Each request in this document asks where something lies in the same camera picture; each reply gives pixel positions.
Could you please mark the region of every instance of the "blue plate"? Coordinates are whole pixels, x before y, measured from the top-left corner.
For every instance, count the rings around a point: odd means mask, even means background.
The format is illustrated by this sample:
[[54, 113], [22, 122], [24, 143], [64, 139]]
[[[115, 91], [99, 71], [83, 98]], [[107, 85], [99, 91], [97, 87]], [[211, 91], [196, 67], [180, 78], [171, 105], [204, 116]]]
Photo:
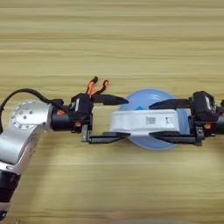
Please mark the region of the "blue plate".
[[[126, 99], [129, 101], [129, 104], [123, 104], [119, 110], [149, 109], [149, 106], [155, 102], [175, 99], [175, 97], [158, 89], [142, 89], [128, 95]], [[178, 109], [177, 111], [180, 133], [187, 134], [189, 123], [186, 110]], [[129, 140], [139, 147], [153, 151], [169, 150], [176, 146], [176, 144], [160, 141], [152, 136], [131, 136]]]

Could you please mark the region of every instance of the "wooden table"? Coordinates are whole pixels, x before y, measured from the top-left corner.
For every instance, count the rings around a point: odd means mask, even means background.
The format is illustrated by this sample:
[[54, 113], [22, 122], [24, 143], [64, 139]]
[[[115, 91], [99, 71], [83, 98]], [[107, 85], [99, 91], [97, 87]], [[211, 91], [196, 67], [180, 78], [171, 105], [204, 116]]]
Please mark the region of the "wooden table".
[[[206, 90], [219, 102], [223, 15], [221, 0], [1, 0], [1, 100], [35, 88], [69, 103], [98, 75], [110, 80], [109, 94]], [[16, 102], [30, 98], [15, 96], [4, 122]], [[108, 129], [114, 110], [94, 109], [95, 133]], [[158, 152], [129, 141], [88, 145], [71, 133], [44, 134], [5, 223], [19, 220], [224, 223], [224, 138]]]

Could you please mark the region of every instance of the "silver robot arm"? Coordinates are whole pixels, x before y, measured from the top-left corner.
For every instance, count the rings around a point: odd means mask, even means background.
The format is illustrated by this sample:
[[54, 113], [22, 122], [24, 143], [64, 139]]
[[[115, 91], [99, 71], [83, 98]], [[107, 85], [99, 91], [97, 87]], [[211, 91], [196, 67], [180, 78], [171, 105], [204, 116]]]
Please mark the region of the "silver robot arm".
[[8, 128], [0, 135], [0, 221], [35, 151], [40, 136], [50, 129], [53, 106], [23, 101], [10, 114]]
[[[50, 100], [40, 92], [30, 88], [14, 91], [0, 105], [0, 221], [9, 211], [11, 197], [18, 187], [30, 158], [44, 132], [71, 131], [81, 134], [81, 141], [90, 144], [109, 144], [124, 139], [129, 134], [105, 132], [100, 136], [92, 136], [94, 103], [104, 105], [120, 105], [128, 103], [122, 97], [102, 94], [109, 82], [105, 80], [102, 87], [93, 93], [94, 77], [88, 84], [87, 92], [80, 93], [64, 105], [62, 99]], [[8, 128], [3, 130], [2, 112], [7, 101], [15, 94], [27, 93], [35, 95], [41, 101], [23, 101], [10, 114]]]

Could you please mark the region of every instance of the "barcode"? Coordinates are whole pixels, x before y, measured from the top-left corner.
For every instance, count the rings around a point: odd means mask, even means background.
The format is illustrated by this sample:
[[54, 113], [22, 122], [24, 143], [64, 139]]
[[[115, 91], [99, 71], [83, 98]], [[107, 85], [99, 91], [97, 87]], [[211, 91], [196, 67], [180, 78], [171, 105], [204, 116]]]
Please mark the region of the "barcode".
[[156, 117], [146, 116], [146, 124], [156, 124]]

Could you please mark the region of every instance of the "black cable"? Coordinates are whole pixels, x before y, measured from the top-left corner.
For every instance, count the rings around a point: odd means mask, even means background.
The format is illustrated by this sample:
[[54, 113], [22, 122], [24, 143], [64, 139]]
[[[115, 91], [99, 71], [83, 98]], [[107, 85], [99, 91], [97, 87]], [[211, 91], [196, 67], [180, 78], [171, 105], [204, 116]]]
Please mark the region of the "black cable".
[[38, 92], [37, 90], [31, 89], [31, 88], [21, 88], [16, 90], [15, 92], [11, 93], [10, 95], [8, 95], [5, 100], [3, 101], [3, 103], [0, 106], [0, 134], [3, 133], [4, 129], [3, 129], [3, 124], [2, 124], [2, 113], [4, 111], [4, 106], [6, 105], [6, 103], [8, 102], [8, 100], [13, 96], [16, 95], [18, 93], [27, 93], [27, 94], [31, 94], [31, 95], [35, 95], [36, 97], [38, 97], [42, 102], [47, 103], [47, 104], [52, 104], [54, 107], [58, 108], [58, 109], [62, 109], [65, 113], [69, 113], [68, 108], [64, 107], [63, 105], [58, 104], [56, 101], [53, 100], [49, 100], [47, 98], [45, 98], [40, 92]]

